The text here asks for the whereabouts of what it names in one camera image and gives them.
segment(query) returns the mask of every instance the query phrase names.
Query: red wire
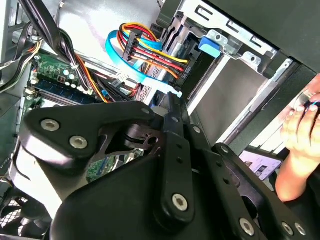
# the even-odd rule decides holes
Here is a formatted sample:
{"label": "red wire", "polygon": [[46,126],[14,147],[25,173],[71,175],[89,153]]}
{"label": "red wire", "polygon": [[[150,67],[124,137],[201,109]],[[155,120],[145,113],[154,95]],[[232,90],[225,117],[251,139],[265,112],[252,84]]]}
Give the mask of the red wire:
{"label": "red wire", "polygon": [[[119,34],[119,35],[120,35],[121,39],[122,39],[125,43],[127,43],[125,37],[124,37],[122,34]],[[166,60],[164,60],[164,59],[162,59],[162,58],[160,58],[160,57],[158,57],[158,56],[155,56],[155,55],[153,55],[153,54],[150,54],[150,53],[148,53],[148,52],[146,52],[146,51],[144,51],[144,50],[141,50],[141,49],[139,49],[139,48],[137,48],[137,47],[134,47],[133,49],[136,50],[137,52],[140,52],[140,53],[145,54],[145,55],[147,55],[147,56],[149,56],[149,57],[152,57],[152,58],[158,60],[159,62],[161,62],[161,63],[163,63],[163,64],[166,64],[166,65],[168,65],[168,66],[170,66],[170,67],[173,67],[173,68],[175,68],[175,69],[177,69],[177,70],[180,70],[180,71],[183,71],[183,70],[184,70],[183,68],[181,68],[181,67],[179,67],[179,66],[177,66],[177,65],[175,65],[175,64],[173,64],[173,63],[171,63],[171,62],[169,62],[169,61],[166,61]]]}
{"label": "red wire", "polygon": [[144,28],[141,27],[141,26],[129,25],[129,26],[126,26],[125,28],[126,28],[126,29],[138,29],[138,30],[141,30],[141,31],[143,31],[145,34],[147,34],[152,41],[154,41],[154,42],[156,41],[156,39],[152,36],[152,34],[151,34],[148,30],[144,29]]}

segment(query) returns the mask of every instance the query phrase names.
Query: capacitor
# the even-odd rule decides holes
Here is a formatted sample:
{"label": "capacitor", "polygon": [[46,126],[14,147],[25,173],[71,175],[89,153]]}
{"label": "capacitor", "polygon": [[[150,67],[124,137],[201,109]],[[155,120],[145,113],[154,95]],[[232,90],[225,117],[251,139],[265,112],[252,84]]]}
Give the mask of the capacitor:
{"label": "capacitor", "polygon": [[67,79],[67,80],[64,82],[64,84],[65,84],[66,86],[70,86],[70,85],[72,84],[72,80],[71,80],[71,79]]}
{"label": "capacitor", "polygon": [[73,89],[76,89],[78,86],[79,86],[78,81],[73,81],[73,82],[71,83],[71,87],[72,87]]}
{"label": "capacitor", "polygon": [[75,80],[76,76],[73,75],[73,74],[70,74],[69,78],[70,78],[71,80]]}
{"label": "capacitor", "polygon": [[70,72],[69,72],[68,69],[65,69],[65,70],[63,71],[63,74],[64,74],[65,76],[69,76]]}

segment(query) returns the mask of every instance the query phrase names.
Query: black plastic mount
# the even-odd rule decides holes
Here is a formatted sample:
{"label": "black plastic mount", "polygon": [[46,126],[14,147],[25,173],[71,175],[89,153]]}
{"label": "black plastic mount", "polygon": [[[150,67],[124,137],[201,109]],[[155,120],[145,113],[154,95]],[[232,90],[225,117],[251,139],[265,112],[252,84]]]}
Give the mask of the black plastic mount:
{"label": "black plastic mount", "polygon": [[[144,156],[71,194],[53,220],[51,239],[311,239],[230,148],[211,150],[182,100],[169,94],[169,102],[164,117],[134,101],[28,113],[23,147],[67,174],[83,173],[102,156],[145,149]],[[43,129],[47,119],[59,129]],[[73,148],[72,136],[85,138],[87,147]]]}

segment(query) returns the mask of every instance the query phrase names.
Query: finger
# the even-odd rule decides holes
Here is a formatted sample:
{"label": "finger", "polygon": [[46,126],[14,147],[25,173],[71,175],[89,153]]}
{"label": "finger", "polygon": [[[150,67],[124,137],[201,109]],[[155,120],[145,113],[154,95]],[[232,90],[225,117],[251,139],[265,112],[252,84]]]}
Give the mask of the finger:
{"label": "finger", "polygon": [[312,103],[320,102],[320,93],[312,96],[312,97],[309,99],[309,101],[312,102]]}
{"label": "finger", "polygon": [[291,117],[290,122],[288,123],[287,132],[289,134],[288,141],[292,145],[298,144],[298,128],[301,122],[301,119],[304,115],[305,108],[303,106],[299,106]]}
{"label": "finger", "polygon": [[311,146],[315,149],[320,149],[320,115],[315,121],[312,134],[311,134]]}
{"label": "finger", "polygon": [[297,131],[299,148],[305,149],[311,147],[311,133],[314,127],[315,118],[318,112],[318,107],[312,105],[302,118]]}
{"label": "finger", "polygon": [[286,142],[288,140],[288,137],[289,137],[288,126],[289,126],[289,123],[290,123],[294,113],[295,113],[295,111],[291,110],[289,112],[289,114],[286,116],[286,119],[283,122],[283,126],[282,126],[282,129],[281,129],[281,136],[282,136],[282,139],[283,139],[284,142]]}

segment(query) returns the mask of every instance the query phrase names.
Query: orange wire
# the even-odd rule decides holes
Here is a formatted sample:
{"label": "orange wire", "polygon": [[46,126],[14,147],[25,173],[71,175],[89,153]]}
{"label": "orange wire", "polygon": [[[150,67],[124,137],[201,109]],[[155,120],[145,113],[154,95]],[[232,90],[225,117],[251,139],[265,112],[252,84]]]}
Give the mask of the orange wire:
{"label": "orange wire", "polygon": [[[124,46],[122,45],[122,43],[121,43],[121,41],[120,41],[119,32],[118,32],[118,34],[116,35],[116,39],[118,40],[120,47],[121,47],[122,50],[124,51],[125,48],[124,48]],[[176,79],[179,78],[173,71],[171,71],[170,69],[168,69],[168,68],[166,68],[166,67],[164,67],[164,66],[158,65],[158,64],[156,64],[156,63],[154,63],[154,62],[152,62],[152,61],[149,61],[149,60],[140,58],[140,57],[138,57],[138,56],[132,56],[132,58],[133,58],[133,59],[136,59],[136,60],[142,60],[142,61],[144,61],[144,62],[146,62],[146,63],[148,63],[148,64],[151,64],[151,65],[153,65],[153,66],[155,66],[155,67],[158,67],[158,68],[160,68],[160,69],[166,70],[168,73],[172,74],[172,76],[174,76]]]}
{"label": "orange wire", "polygon": [[89,73],[89,70],[87,69],[84,61],[77,55],[75,54],[76,58],[78,59],[79,63],[82,65],[83,67],[83,70],[87,76],[87,78],[89,79],[90,83],[91,83],[91,86],[94,88],[94,90],[96,91],[96,93],[99,95],[99,97],[105,102],[105,103],[108,103],[108,101],[104,98],[104,96],[100,93],[96,83],[92,80],[91,76],[90,76],[90,73]]}

